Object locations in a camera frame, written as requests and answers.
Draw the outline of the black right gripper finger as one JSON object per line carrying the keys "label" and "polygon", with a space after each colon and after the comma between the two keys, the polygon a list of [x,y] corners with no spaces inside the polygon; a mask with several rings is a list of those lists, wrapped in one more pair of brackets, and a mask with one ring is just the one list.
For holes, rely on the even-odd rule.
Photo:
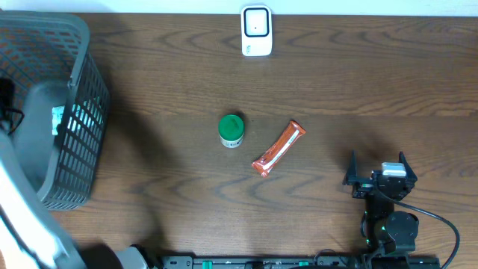
{"label": "black right gripper finger", "polygon": [[406,172],[406,178],[410,181],[416,182],[417,176],[415,175],[413,169],[409,166],[409,163],[406,160],[406,157],[403,152],[399,153],[399,162],[404,166]]}
{"label": "black right gripper finger", "polygon": [[357,180],[357,165],[356,165],[356,154],[355,151],[352,151],[349,166],[347,168],[346,174],[344,176],[345,184],[354,184]]}

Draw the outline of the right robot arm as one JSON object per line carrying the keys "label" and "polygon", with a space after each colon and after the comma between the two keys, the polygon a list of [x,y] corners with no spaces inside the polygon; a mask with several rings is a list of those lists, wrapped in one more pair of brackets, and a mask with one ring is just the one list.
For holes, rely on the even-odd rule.
{"label": "right robot arm", "polygon": [[415,186],[417,176],[406,157],[399,153],[397,162],[384,162],[368,177],[358,175],[356,155],[352,154],[343,184],[352,187],[352,197],[365,201],[361,234],[368,253],[361,256],[360,268],[408,268],[408,254],[415,251],[418,218],[394,207]]}

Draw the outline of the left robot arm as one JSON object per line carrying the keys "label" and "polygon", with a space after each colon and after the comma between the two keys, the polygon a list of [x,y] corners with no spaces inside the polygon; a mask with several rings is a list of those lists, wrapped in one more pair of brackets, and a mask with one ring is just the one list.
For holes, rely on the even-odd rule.
{"label": "left robot arm", "polygon": [[14,152],[9,134],[14,84],[1,80],[1,254],[14,268],[154,268],[142,247],[113,251],[106,244],[77,247],[37,198]]}

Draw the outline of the orange snack bar wrapper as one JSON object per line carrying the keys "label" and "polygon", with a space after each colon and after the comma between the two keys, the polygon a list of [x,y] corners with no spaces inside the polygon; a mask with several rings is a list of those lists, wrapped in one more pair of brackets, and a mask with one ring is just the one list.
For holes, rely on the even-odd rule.
{"label": "orange snack bar wrapper", "polygon": [[282,156],[292,147],[306,130],[296,121],[291,120],[276,142],[257,160],[252,162],[262,177],[267,177]]}

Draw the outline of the green lid jar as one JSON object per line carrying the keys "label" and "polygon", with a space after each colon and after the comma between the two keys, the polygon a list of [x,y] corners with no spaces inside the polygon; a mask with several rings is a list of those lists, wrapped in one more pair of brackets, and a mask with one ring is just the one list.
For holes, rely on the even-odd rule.
{"label": "green lid jar", "polygon": [[219,121],[218,132],[222,145],[236,148],[243,142],[245,133],[243,120],[234,114],[225,115]]}

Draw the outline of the teal wet wipes pack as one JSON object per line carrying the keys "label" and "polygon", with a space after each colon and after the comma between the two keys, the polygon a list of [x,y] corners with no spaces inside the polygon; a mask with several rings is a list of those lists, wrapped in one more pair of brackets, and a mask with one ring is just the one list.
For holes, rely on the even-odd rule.
{"label": "teal wet wipes pack", "polygon": [[[64,106],[52,109],[52,134],[58,135],[59,127],[63,119]],[[72,116],[68,119],[67,128],[80,136],[86,132],[92,132],[95,136],[102,133],[103,116],[94,101],[84,101],[81,105],[72,106]]]}

